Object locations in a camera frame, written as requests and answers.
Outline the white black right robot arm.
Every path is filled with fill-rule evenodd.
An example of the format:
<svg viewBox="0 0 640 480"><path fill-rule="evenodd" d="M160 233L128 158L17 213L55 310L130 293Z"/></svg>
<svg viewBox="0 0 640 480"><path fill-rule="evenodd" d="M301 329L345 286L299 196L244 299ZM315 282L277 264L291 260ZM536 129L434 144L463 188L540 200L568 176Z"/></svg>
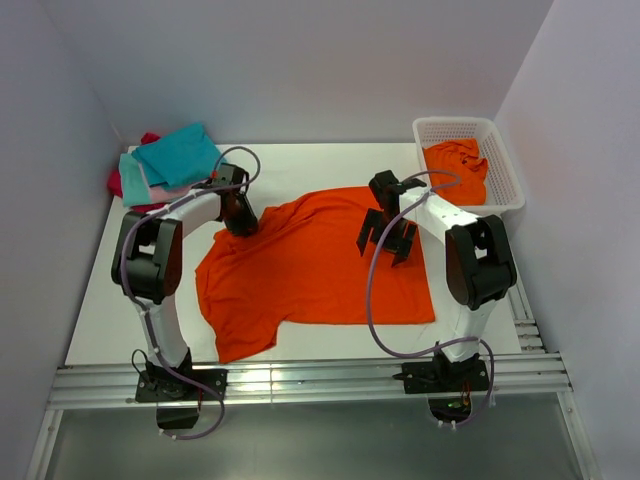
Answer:
<svg viewBox="0 0 640 480"><path fill-rule="evenodd" d="M428 285L444 333L428 350L432 359L404 355L396 379L408 394L487 390L492 370L480 357L480 340L490 314L517 280L503 221L461 209L418 174L400 181L392 171L382 171L369 188L378 206L366 213L359 251L374 245L376 254L392 254L398 266L408 260L418 234L438 242L424 249L423 261L436 271Z"/></svg>

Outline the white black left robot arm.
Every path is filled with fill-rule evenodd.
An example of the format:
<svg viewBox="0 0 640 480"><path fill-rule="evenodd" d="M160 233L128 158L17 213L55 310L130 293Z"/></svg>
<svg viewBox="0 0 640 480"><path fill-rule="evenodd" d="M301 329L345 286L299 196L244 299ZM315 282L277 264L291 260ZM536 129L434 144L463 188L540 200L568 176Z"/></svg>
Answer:
<svg viewBox="0 0 640 480"><path fill-rule="evenodd" d="M247 199L257 177L229 163L168 205L123 217L111 267L112 281L133 303L147 342L144 383L172 399L183 399L205 383L193 369L179 325L175 293L183 274L183 241L209 222L247 237L258 220Z"/></svg>

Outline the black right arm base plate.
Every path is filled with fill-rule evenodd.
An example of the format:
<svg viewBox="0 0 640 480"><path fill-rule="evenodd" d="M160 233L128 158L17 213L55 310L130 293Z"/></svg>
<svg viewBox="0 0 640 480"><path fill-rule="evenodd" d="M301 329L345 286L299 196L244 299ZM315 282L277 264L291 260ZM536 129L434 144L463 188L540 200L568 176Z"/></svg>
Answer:
<svg viewBox="0 0 640 480"><path fill-rule="evenodd" d="M462 362L450 362L437 354L432 360L403 363L393 379L401 381L407 395L427 396L430 414L439 426L455 429L489 405L494 371L478 354Z"/></svg>

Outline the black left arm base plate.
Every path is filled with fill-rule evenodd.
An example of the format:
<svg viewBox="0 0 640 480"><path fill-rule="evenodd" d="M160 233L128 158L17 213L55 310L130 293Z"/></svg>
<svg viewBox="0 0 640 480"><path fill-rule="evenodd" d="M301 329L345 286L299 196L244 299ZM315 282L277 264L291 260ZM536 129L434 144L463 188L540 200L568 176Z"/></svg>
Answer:
<svg viewBox="0 0 640 480"><path fill-rule="evenodd" d="M150 364L139 374L134 400L138 404L156 405L156 423L160 428L190 430L199 420L202 402L213 401L215 397Z"/></svg>

